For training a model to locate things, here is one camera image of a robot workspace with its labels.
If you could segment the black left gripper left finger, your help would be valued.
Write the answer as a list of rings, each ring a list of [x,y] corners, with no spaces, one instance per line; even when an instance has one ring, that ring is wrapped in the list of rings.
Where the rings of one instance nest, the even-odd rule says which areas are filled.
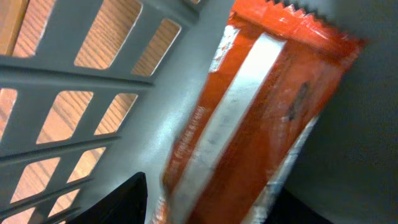
[[[146,175],[138,172],[67,224],[144,224],[147,197]]]

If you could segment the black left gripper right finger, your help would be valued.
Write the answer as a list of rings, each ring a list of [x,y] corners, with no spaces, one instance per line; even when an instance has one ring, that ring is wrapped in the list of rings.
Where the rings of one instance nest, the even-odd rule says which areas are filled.
[[[332,224],[294,197],[284,187],[264,224]]]

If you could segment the orange red snack wrapper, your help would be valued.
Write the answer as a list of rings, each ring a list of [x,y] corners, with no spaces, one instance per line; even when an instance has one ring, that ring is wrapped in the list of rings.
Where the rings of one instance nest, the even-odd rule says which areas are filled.
[[[364,44],[294,5],[236,1],[152,223],[263,223]]]

